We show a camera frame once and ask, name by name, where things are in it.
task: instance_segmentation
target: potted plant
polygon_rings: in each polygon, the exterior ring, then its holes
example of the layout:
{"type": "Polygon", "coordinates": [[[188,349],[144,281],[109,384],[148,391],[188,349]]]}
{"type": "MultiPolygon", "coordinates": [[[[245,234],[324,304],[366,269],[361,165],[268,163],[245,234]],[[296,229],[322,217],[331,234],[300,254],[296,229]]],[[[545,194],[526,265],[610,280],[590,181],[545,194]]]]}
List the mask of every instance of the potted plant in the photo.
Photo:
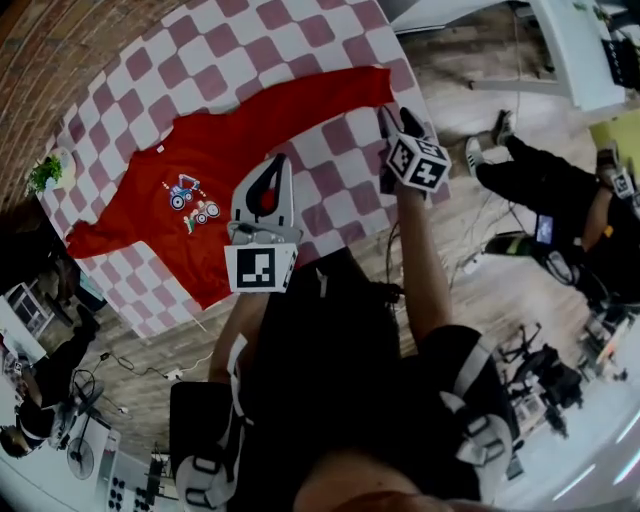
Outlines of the potted plant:
{"type": "Polygon", "coordinates": [[[69,188],[75,182],[75,160],[66,148],[55,148],[42,162],[31,170],[27,182],[27,194],[35,194],[54,188],[69,188]]]}

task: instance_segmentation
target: ceiling light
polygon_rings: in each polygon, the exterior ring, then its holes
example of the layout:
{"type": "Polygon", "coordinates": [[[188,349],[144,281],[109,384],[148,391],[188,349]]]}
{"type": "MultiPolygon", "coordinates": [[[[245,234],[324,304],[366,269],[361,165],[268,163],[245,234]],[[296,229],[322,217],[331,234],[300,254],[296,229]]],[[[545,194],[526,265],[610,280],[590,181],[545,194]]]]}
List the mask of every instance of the ceiling light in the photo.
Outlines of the ceiling light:
{"type": "Polygon", "coordinates": [[[576,478],[573,482],[567,485],[564,489],[562,489],[558,494],[553,497],[553,501],[556,501],[562,498],[565,494],[567,494],[571,489],[573,489],[576,485],[578,485],[582,480],[584,480],[589,473],[591,473],[596,468],[595,464],[591,464],[586,470],[584,470],[578,478],[576,478]]]}
{"type": "Polygon", "coordinates": [[[627,475],[631,473],[638,462],[640,462],[640,451],[638,451],[638,453],[634,455],[633,459],[629,461],[629,464],[627,464],[625,468],[620,472],[620,474],[616,477],[616,479],[613,481],[613,485],[618,485],[625,478],[627,478],[627,475]]]}
{"type": "Polygon", "coordinates": [[[616,444],[618,444],[620,441],[624,439],[624,436],[626,436],[631,431],[631,429],[633,428],[633,426],[636,424],[638,420],[640,420],[640,411],[638,411],[638,413],[633,417],[633,419],[629,422],[626,428],[618,436],[618,439],[616,439],[616,444]]]}

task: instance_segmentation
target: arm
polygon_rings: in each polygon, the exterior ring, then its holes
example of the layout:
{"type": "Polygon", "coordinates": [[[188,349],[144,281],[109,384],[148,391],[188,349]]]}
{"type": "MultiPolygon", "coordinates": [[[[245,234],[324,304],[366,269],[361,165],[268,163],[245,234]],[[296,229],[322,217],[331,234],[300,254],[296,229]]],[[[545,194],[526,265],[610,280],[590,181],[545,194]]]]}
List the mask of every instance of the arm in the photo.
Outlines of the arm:
{"type": "Polygon", "coordinates": [[[228,384],[229,374],[227,373],[227,362],[229,352],[238,334],[242,334],[249,344],[242,354],[242,361],[249,363],[258,343],[262,318],[267,309],[269,294],[243,294],[238,297],[238,301],[231,310],[227,323],[222,328],[220,337],[216,342],[211,356],[209,366],[209,382],[220,382],[228,384]]]}
{"type": "Polygon", "coordinates": [[[27,386],[27,393],[29,393],[31,400],[33,400],[38,407],[42,407],[42,394],[40,393],[40,388],[29,370],[25,369],[22,372],[22,380],[24,380],[24,383],[27,386]]]}
{"type": "Polygon", "coordinates": [[[396,185],[402,242],[404,290],[409,326],[416,343],[451,323],[449,283],[433,241],[422,193],[396,185]]]}

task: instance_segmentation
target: brick wall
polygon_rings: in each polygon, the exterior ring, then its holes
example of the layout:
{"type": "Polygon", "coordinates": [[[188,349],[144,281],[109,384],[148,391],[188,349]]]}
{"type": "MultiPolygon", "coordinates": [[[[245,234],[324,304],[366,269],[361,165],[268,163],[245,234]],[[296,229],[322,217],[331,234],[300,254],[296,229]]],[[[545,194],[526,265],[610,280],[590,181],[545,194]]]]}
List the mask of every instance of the brick wall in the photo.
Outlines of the brick wall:
{"type": "Polygon", "coordinates": [[[119,51],[182,0],[14,0],[0,17],[0,212],[58,120],[119,51]]]}

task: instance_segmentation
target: green plant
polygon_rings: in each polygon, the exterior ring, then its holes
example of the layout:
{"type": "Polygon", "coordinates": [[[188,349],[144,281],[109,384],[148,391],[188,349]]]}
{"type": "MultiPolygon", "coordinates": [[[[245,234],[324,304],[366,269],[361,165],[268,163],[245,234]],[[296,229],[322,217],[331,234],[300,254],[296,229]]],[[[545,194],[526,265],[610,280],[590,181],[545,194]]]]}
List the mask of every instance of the green plant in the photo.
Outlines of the green plant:
{"type": "Polygon", "coordinates": [[[62,164],[60,159],[51,155],[44,159],[44,162],[34,167],[29,174],[29,182],[27,191],[30,194],[35,192],[43,192],[47,187],[47,182],[52,179],[57,183],[62,176],[62,164]]]}

